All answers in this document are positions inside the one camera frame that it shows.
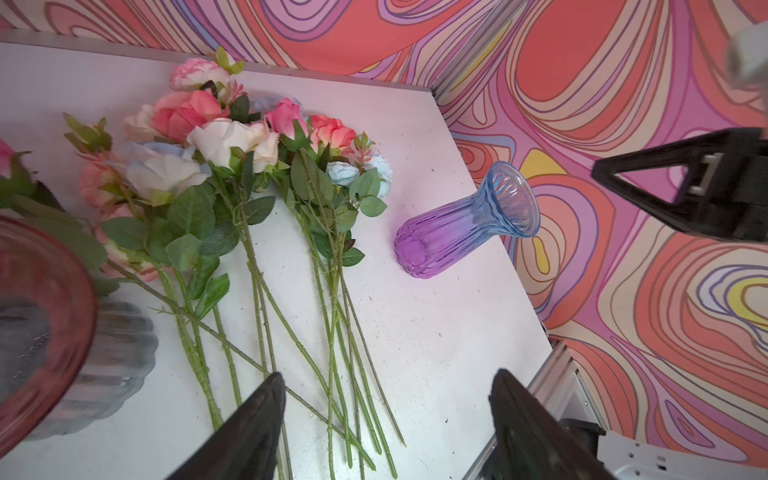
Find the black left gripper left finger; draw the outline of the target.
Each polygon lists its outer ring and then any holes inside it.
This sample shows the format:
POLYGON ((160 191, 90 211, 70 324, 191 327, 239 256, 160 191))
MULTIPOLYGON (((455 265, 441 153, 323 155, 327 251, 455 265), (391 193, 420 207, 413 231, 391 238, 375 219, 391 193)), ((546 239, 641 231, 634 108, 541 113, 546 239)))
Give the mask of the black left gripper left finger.
POLYGON ((172 479, 262 480, 274 476, 286 405, 282 375, 269 375, 172 479))

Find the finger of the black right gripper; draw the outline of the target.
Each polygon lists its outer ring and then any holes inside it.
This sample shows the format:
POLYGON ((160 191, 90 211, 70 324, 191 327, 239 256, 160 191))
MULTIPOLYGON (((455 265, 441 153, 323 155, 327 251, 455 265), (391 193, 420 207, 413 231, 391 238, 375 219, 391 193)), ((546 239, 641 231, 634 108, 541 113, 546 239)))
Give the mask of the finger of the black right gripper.
POLYGON ((767 241, 767 139, 760 128, 724 129, 601 159, 591 177, 678 232, 720 241, 767 241), (667 167, 684 169, 670 200, 622 177, 667 167))

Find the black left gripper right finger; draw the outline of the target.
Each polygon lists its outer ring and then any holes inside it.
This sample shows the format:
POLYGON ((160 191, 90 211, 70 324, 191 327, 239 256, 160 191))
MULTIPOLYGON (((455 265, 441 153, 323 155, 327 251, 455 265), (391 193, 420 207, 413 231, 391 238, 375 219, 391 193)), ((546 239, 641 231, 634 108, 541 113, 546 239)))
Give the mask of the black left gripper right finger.
POLYGON ((508 370, 495 374, 489 403, 503 479, 612 477, 508 370))

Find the purple blue glass vase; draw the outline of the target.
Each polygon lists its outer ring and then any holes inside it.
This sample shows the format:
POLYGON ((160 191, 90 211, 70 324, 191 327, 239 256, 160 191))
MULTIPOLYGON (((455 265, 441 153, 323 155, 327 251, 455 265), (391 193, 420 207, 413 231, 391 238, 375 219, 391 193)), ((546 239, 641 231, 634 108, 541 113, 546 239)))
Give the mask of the purple blue glass vase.
POLYGON ((394 249, 408 274, 429 279, 494 236, 531 238, 540 224, 540 209, 525 177, 497 162, 474 194, 407 220, 396 233, 394 249))

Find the light blue flower stem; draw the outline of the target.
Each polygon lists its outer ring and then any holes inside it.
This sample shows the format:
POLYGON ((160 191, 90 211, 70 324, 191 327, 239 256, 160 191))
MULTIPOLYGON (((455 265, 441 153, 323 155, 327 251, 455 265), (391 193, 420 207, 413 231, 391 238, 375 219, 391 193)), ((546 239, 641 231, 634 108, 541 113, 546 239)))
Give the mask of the light blue flower stem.
POLYGON ((370 455, 387 462, 399 476, 384 423, 404 438, 376 370, 362 323, 345 279, 347 269, 365 255, 353 228, 359 217, 384 212, 386 178, 369 163, 325 161, 305 152, 293 155, 287 200, 308 243, 327 345, 328 466, 335 469, 335 441, 341 439, 348 466, 373 471, 370 455))

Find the white cream rose stem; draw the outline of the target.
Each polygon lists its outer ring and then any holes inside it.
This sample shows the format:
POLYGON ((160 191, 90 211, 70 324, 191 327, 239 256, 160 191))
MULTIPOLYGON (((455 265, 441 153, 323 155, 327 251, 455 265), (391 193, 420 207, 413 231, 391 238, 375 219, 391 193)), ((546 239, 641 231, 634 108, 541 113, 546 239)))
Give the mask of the white cream rose stem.
POLYGON ((229 291, 228 277, 217 268, 236 245, 246 251, 258 318, 279 312, 256 264, 250 234, 274 207, 274 198, 259 196, 258 190, 274 185, 284 198, 275 179, 283 171, 278 140, 266 115, 252 115, 246 122, 215 119, 192 129, 180 144, 137 144, 124 172, 132 191, 130 214, 102 226, 125 252, 130 279, 144 266, 159 276, 215 426, 223 418, 199 334, 204 318, 216 313, 229 291))

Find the hot pink rose stem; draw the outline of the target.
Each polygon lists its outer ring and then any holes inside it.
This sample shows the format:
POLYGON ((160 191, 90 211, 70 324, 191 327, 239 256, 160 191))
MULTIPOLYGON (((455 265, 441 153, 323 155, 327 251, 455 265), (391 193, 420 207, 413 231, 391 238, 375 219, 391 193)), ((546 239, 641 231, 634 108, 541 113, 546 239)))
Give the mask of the hot pink rose stem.
POLYGON ((4 140, 1 141, 1 208, 9 209, 12 197, 20 195, 38 203, 61 210, 50 189, 36 180, 22 162, 28 151, 15 151, 4 140))

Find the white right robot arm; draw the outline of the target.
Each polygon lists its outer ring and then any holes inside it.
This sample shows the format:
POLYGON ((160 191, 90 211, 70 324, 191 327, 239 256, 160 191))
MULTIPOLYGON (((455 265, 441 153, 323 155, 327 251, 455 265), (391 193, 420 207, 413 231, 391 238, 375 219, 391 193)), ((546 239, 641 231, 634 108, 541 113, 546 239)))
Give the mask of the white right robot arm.
POLYGON ((693 130, 558 175, 537 265, 620 477, 767 474, 767 141, 693 130))

